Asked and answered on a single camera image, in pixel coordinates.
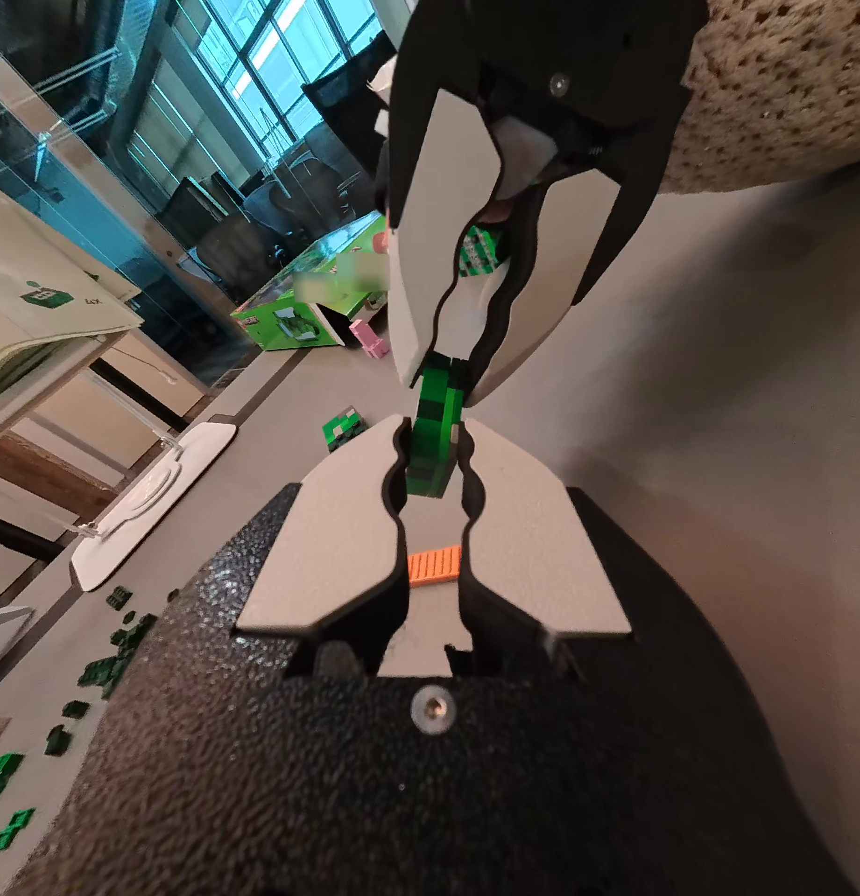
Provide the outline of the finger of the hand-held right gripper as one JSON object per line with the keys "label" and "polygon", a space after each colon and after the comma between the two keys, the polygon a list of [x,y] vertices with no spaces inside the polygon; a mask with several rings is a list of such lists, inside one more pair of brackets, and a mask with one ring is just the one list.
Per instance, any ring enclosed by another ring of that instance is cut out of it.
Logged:
{"label": "finger of the hand-held right gripper", "polygon": [[436,343],[469,226],[492,198],[502,161],[478,108],[438,91],[402,217],[389,237],[389,336],[403,386]]}
{"label": "finger of the hand-held right gripper", "polygon": [[619,186],[596,170],[552,182],[528,200],[469,357],[469,405],[499,388],[568,313]]}

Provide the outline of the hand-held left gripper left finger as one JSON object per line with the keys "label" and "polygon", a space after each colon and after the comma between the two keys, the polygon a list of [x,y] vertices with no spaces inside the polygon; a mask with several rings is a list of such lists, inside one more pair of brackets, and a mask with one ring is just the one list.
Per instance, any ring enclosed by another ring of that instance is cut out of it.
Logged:
{"label": "hand-held left gripper left finger", "polygon": [[401,511],[411,420],[393,414],[329,454],[301,483],[235,627],[314,650],[348,645],[376,675],[409,610]]}

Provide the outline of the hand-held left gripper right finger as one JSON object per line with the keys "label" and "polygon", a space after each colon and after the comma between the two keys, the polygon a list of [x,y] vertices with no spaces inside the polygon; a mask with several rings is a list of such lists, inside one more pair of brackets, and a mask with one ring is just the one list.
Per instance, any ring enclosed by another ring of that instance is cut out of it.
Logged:
{"label": "hand-held left gripper right finger", "polygon": [[632,636],[558,476],[478,420],[460,426],[458,465],[458,611],[472,642],[459,674],[559,676],[572,643]]}

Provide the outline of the green white lego assembly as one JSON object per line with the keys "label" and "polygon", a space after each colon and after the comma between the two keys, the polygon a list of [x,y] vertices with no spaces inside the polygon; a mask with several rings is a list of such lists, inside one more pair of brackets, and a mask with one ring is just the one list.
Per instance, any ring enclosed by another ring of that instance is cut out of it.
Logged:
{"label": "green white lego assembly", "polygon": [[433,351],[424,362],[406,470],[410,496],[444,496],[456,464],[466,376],[465,360]]}

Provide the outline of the pile of dark green bricks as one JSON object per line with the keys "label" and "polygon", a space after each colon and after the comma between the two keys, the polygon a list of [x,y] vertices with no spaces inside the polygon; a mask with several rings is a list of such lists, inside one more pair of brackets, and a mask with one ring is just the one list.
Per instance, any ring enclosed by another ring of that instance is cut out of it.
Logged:
{"label": "pile of dark green bricks", "polygon": [[[111,652],[105,657],[88,661],[77,679],[79,689],[98,691],[99,702],[104,708],[112,699],[141,644],[158,620],[158,613],[144,613],[129,608],[132,597],[132,591],[121,585],[114,586],[107,593],[107,606],[121,616],[118,626],[109,635]],[[78,698],[68,700],[61,710],[60,720],[45,736],[43,755],[58,758],[73,749],[81,735],[88,733],[86,729],[88,723],[84,720],[91,716],[92,712],[91,700]]]}

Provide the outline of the green cube lego model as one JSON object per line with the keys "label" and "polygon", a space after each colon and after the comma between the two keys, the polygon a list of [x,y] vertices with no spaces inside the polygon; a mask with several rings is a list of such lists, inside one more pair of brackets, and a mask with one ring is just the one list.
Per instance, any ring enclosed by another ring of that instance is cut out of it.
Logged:
{"label": "green cube lego model", "polygon": [[323,424],[322,432],[329,453],[367,431],[369,424],[354,406],[348,406]]}

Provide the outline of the pink lego pig figure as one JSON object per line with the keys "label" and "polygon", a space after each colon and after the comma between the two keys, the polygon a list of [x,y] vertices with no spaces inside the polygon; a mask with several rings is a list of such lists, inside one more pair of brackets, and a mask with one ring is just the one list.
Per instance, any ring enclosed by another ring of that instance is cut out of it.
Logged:
{"label": "pink lego pig figure", "polygon": [[356,319],[349,324],[349,330],[369,357],[381,359],[390,352],[389,344],[375,332],[369,322]]}

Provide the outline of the green lego box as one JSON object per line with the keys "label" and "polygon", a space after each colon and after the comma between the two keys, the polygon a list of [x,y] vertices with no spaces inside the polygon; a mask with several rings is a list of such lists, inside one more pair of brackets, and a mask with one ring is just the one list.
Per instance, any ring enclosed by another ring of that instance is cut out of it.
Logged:
{"label": "green lego box", "polygon": [[384,226],[373,211],[313,241],[232,319],[263,351],[356,345],[350,324],[369,322],[387,304],[386,260],[373,247]]}

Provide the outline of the orange brick separator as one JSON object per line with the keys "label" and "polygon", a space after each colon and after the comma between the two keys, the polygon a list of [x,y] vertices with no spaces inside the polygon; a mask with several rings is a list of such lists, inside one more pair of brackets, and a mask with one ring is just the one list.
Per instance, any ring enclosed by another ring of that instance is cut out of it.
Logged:
{"label": "orange brick separator", "polygon": [[459,544],[410,554],[407,558],[410,588],[458,580],[460,561]]}

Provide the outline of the black mesh office chair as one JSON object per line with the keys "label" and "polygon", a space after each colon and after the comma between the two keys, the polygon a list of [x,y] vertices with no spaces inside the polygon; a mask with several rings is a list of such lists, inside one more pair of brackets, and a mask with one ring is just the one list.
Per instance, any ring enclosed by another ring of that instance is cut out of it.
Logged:
{"label": "black mesh office chair", "polygon": [[394,55],[391,40],[380,31],[342,66],[301,86],[303,95],[370,178],[376,175],[384,138],[375,130],[383,104],[369,83]]}

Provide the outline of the white book stand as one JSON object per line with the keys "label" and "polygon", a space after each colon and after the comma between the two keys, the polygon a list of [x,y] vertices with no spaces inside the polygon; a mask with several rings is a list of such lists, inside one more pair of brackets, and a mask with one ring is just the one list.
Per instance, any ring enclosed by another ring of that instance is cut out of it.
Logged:
{"label": "white book stand", "polygon": [[234,441],[238,427],[203,422],[178,438],[162,438],[164,453],[100,521],[70,526],[80,543],[70,559],[74,579],[94,591],[127,561],[167,513]]}

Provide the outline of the black metal bar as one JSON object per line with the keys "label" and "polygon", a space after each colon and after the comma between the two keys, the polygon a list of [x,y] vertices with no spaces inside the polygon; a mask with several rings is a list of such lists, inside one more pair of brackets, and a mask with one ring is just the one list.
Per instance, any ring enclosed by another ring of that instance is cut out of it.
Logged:
{"label": "black metal bar", "polygon": [[64,550],[59,541],[51,541],[0,518],[0,545],[44,563],[53,562]]}

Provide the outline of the open instruction booklet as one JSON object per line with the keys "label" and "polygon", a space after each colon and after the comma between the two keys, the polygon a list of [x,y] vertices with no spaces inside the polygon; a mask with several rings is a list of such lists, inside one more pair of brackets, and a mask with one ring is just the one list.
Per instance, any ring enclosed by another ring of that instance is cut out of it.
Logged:
{"label": "open instruction booklet", "polygon": [[69,341],[140,328],[139,294],[0,190],[0,395]]}

